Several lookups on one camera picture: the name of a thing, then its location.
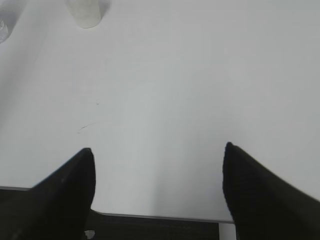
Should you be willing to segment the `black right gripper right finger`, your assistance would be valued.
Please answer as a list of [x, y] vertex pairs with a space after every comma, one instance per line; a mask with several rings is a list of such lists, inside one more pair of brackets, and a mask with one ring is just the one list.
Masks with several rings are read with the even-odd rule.
[[318, 240], [320, 202], [228, 142], [222, 188], [238, 240]]

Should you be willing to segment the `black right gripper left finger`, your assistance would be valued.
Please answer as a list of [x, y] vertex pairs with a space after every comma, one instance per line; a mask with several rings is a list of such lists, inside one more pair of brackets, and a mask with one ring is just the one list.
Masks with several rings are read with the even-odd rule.
[[2, 240], [83, 240], [96, 189], [90, 148], [83, 148], [28, 190], [1, 189]]

